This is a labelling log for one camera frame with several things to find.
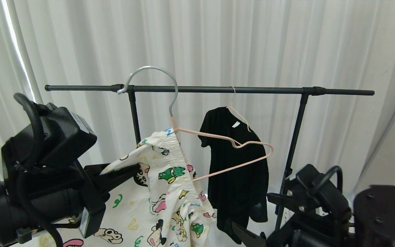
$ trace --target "cartoon print fabric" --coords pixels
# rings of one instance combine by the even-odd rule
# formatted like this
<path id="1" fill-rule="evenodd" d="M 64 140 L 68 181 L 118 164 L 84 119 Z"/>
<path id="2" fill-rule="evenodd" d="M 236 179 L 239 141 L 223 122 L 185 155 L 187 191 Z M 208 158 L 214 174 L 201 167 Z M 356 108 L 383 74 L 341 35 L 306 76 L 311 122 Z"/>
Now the cartoon print fabric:
<path id="1" fill-rule="evenodd" d="M 133 164 L 140 164 L 140 169 L 133 179 L 110 192 L 100 230 L 81 239 L 78 229 L 58 229 L 65 245 L 206 246 L 215 213 L 200 183 L 192 181 L 196 171 L 173 130 L 153 133 L 136 150 L 109 164 L 102 174 Z M 55 246 L 48 234 L 40 238 L 41 247 Z"/>

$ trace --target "white clothing tag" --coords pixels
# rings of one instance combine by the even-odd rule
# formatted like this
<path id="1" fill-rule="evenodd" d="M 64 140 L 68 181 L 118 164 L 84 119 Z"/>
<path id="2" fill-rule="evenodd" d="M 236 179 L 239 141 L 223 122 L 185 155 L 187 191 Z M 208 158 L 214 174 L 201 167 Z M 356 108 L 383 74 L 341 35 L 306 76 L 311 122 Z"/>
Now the white clothing tag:
<path id="1" fill-rule="evenodd" d="M 237 127 L 238 125 L 240 125 L 240 122 L 236 121 L 236 123 L 234 125 L 232 125 L 233 128 Z"/>

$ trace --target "black t-shirt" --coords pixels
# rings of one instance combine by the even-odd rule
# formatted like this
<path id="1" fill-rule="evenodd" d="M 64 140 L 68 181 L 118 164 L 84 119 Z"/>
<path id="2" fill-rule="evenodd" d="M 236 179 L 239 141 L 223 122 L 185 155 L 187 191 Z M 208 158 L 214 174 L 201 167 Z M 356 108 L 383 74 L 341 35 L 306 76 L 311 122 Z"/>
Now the black t-shirt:
<path id="1" fill-rule="evenodd" d="M 254 131 L 249 132 L 246 124 L 226 107 L 208 111 L 200 131 L 227 136 L 241 144 L 247 141 L 260 142 Z M 248 144 L 236 149 L 226 140 L 205 136 L 199 136 L 199 139 L 202 147 L 211 147 L 210 173 L 266 155 L 264 146 L 260 144 Z M 249 217 L 255 222 L 268 221 L 268 180 L 266 159 L 208 178 L 208 200 L 217 209 L 217 228 L 228 234 L 237 244 L 241 244 L 241 241 L 232 230 L 232 221 L 245 228 Z"/>

